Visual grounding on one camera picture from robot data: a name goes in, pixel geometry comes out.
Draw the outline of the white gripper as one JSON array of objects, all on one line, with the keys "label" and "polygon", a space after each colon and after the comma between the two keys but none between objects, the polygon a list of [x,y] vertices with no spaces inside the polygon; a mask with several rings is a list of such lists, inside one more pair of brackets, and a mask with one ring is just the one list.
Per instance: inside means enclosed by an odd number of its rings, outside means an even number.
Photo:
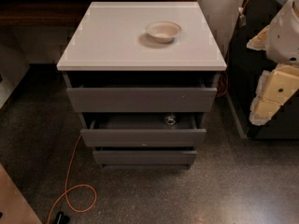
[{"label": "white gripper", "polygon": [[250,105],[249,121],[262,126],[299,90],[299,0],[288,0],[247,48],[266,50],[267,58],[278,63],[262,72]]}]

